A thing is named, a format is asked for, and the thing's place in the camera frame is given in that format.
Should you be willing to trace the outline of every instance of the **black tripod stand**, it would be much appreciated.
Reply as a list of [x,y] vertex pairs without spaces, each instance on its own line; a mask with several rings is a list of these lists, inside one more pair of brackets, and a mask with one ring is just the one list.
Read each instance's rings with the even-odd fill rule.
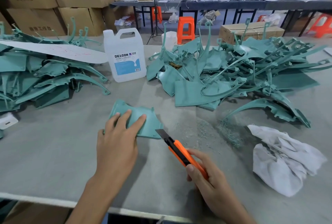
[[157,20],[157,0],[154,0],[154,15],[155,15],[155,21],[156,21],[156,26],[154,27],[154,30],[149,38],[149,40],[147,41],[147,44],[149,44],[149,41],[151,40],[152,37],[156,37],[156,36],[159,36],[161,34],[158,34],[158,29],[164,33],[163,30],[161,30],[159,27],[158,27],[158,20]]

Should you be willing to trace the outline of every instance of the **orange knife handle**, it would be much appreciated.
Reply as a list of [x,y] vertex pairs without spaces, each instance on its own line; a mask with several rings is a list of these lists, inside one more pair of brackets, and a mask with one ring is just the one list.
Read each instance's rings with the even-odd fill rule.
[[[194,165],[203,175],[203,177],[208,180],[209,176],[207,174],[207,172],[201,167],[201,165],[199,163],[197,163],[197,161],[195,159],[193,159],[193,157],[189,154],[189,152],[186,150],[186,148],[183,147],[183,145],[180,143],[180,141],[175,140],[174,141],[174,145],[180,150],[180,152],[182,152],[182,154],[186,157],[186,159],[188,159],[188,161]],[[177,157],[177,159],[181,162],[181,164],[185,167],[185,164],[182,162],[182,160],[178,157],[178,155],[175,154],[175,152],[168,147],[171,152],[173,152],[173,154]]]

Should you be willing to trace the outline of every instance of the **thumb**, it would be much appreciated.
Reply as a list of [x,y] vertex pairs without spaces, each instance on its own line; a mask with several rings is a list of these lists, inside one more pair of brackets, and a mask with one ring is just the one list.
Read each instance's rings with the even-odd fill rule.
[[211,190],[212,185],[205,180],[202,173],[194,165],[187,165],[186,170],[193,182],[197,185],[202,195]]

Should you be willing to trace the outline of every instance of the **jug handle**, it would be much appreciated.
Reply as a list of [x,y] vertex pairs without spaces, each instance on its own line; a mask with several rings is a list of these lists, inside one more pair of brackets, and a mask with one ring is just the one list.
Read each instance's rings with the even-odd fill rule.
[[120,39],[120,37],[123,33],[129,33],[129,32],[134,32],[135,37],[139,35],[139,32],[137,31],[137,29],[135,27],[132,27],[132,28],[120,29],[119,32],[116,34],[116,37],[118,37]]

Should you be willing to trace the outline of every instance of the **white charger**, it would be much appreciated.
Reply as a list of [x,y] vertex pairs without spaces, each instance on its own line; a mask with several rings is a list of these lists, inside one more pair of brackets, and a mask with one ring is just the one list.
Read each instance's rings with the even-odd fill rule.
[[17,123],[18,120],[11,112],[3,114],[0,116],[0,130],[7,129],[8,127]]

